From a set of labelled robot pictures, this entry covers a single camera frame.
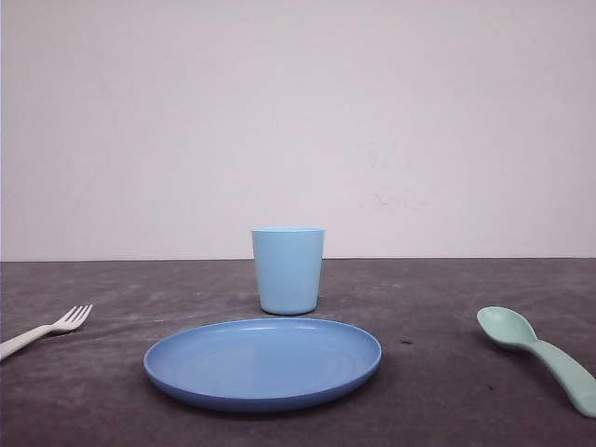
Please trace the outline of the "mint green plastic spoon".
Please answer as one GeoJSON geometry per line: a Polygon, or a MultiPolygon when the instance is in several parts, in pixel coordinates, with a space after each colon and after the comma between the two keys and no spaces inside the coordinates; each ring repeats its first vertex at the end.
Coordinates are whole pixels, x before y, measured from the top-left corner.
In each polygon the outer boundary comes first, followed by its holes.
{"type": "Polygon", "coordinates": [[[557,346],[537,337],[520,313],[501,306],[486,306],[476,315],[488,338],[501,348],[526,351],[538,358],[562,387],[575,409],[595,417],[595,377],[557,346]]]}

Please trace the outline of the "white plastic fork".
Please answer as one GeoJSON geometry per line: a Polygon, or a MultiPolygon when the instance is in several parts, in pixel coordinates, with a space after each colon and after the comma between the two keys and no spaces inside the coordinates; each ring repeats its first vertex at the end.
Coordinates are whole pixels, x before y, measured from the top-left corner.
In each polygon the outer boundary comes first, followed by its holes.
{"type": "Polygon", "coordinates": [[[49,334],[73,332],[87,320],[93,305],[77,305],[52,324],[30,329],[1,343],[1,360],[4,360],[27,345],[49,334]]]}

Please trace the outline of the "light blue plastic cup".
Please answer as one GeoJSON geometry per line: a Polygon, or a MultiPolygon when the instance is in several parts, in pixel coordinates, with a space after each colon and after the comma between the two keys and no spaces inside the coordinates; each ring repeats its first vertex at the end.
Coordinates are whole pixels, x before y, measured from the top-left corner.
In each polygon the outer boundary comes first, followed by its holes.
{"type": "Polygon", "coordinates": [[[251,232],[260,307],[274,315],[303,315],[318,305],[325,231],[263,227],[251,232]]]}

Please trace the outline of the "blue plastic plate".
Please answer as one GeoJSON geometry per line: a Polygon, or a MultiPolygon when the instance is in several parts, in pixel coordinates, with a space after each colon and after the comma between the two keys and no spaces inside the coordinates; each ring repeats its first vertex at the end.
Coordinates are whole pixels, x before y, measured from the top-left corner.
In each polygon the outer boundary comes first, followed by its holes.
{"type": "Polygon", "coordinates": [[[254,318],[164,338],[143,357],[150,381],[202,409],[276,413],[339,399],[364,385],[382,359],[358,327],[316,318],[254,318]]]}

